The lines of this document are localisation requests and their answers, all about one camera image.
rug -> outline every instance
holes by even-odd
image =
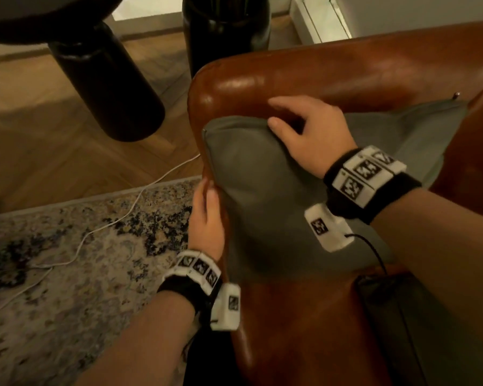
[[[71,385],[155,294],[186,248],[198,178],[145,190],[133,212],[86,239],[0,311],[0,385]],[[124,215],[139,190],[0,215],[0,270],[66,261],[83,236]],[[0,304],[45,271],[0,273]],[[175,373],[182,382],[184,364]]]

gray pillow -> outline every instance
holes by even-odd
[[[387,113],[345,114],[359,146],[373,144],[406,163],[429,187],[443,153],[467,113],[459,101],[438,101]],[[215,182],[231,226],[228,274],[232,281],[354,271],[377,264],[361,240],[328,253],[315,238],[304,211],[325,201],[322,180],[304,171],[268,129],[266,119],[229,116],[202,131]],[[359,220],[348,221],[383,260],[388,246]]]

wooden floor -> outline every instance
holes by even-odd
[[[272,49],[300,44],[289,16],[272,20],[270,42]],[[135,143],[103,133],[50,55],[0,63],[0,213],[139,187],[198,153],[183,34],[125,47],[167,110],[161,128]],[[198,159],[166,180],[201,171]]]

black table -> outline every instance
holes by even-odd
[[[47,43],[102,129],[131,142],[154,133],[161,100],[103,22],[122,0],[0,0],[0,43]]]

brown leather armchair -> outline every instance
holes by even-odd
[[[188,113],[204,154],[201,130],[211,119],[279,115],[293,121],[267,105],[272,96],[310,95],[344,112],[368,112],[455,92],[469,101],[469,113],[431,190],[483,214],[483,22],[219,60],[195,76]],[[249,383],[390,384],[352,289],[355,276],[242,285],[241,325],[232,338]]]

